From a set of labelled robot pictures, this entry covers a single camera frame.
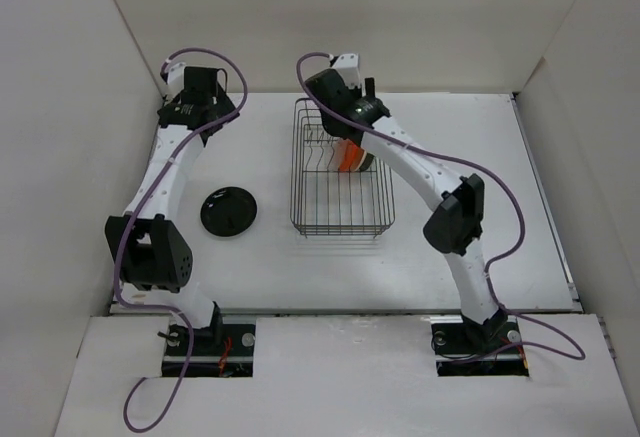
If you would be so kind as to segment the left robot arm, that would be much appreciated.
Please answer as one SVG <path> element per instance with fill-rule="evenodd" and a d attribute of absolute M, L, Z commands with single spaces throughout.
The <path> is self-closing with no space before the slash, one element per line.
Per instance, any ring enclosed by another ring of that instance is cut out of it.
<path fill-rule="evenodd" d="M 192 326 L 189 341 L 204 354 L 223 344 L 219 308 L 192 276 L 194 257 L 176 218 L 191 170 L 214 130 L 234 111 L 223 69 L 173 65 L 167 95 L 142 182 L 122 215 L 111 216 L 105 236 L 118 282 L 115 299 L 127 309 L 167 312 Z"/>

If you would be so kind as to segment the cream plate with flowers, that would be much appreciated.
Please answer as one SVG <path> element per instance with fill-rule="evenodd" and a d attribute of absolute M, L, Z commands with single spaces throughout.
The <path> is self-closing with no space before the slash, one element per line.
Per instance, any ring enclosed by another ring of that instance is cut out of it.
<path fill-rule="evenodd" d="M 358 148 L 355 151 L 354 159 L 353 159 L 350 170 L 352 172 L 360 171 L 363 165 L 365 164 L 367 158 L 368 158 L 368 153 L 365 150 Z"/>

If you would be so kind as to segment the black plate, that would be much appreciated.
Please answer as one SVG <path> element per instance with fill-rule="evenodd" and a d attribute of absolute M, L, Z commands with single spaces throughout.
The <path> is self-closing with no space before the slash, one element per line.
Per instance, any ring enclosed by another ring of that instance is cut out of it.
<path fill-rule="evenodd" d="M 258 215 L 254 196 L 246 189 L 228 186 L 217 189 L 202 203 L 200 221 L 215 237 L 236 237 L 248 230 Z"/>

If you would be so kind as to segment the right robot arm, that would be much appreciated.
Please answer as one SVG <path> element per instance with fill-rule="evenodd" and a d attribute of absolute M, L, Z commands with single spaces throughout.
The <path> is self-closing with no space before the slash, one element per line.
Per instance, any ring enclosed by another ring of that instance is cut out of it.
<path fill-rule="evenodd" d="M 507 320 L 491 296 L 480 237 L 485 184 L 472 173 L 462 176 L 431 157 L 409 149 L 414 140 L 375 95 L 375 82 L 349 89 L 335 69 L 304 81 L 320 103 L 327 133 L 346 139 L 389 166 L 416 191 L 431 214 L 423 227 L 429 245 L 442 254 L 459 293 L 462 338 L 472 353 L 486 351 Z"/>

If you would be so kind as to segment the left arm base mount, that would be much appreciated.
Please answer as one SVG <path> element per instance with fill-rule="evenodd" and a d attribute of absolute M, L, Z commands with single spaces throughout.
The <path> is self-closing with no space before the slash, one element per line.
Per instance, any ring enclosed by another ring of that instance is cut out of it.
<path fill-rule="evenodd" d="M 220 337 L 211 337 L 207 329 L 196 329 L 193 350 L 185 376 L 187 378 L 249 378 L 253 376 L 256 345 L 256 320 L 242 316 L 225 317 Z M 168 331 L 159 332 L 166 341 L 161 363 L 163 377 L 178 377 L 187 350 L 187 329 L 172 323 Z"/>

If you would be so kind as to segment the blue patterned plate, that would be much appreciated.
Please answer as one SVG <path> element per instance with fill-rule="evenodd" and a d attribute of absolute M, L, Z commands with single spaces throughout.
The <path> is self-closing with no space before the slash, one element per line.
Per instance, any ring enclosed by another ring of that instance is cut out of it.
<path fill-rule="evenodd" d="M 361 162 L 361 165 L 359 167 L 359 172 L 366 172 L 369 170 L 369 168 L 371 167 L 371 165 L 373 164 L 373 162 L 375 161 L 376 156 L 371 154 L 371 153 L 367 153 L 364 157 L 363 160 Z"/>

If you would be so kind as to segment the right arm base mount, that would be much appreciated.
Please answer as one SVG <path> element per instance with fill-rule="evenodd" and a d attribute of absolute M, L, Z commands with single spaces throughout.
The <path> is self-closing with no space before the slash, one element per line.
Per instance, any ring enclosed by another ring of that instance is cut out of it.
<path fill-rule="evenodd" d="M 529 376 L 522 346 L 499 352 L 500 348 L 520 341 L 516 321 L 508 321 L 496 337 L 480 346 L 469 340 L 461 322 L 435 322 L 431 331 L 439 377 Z"/>

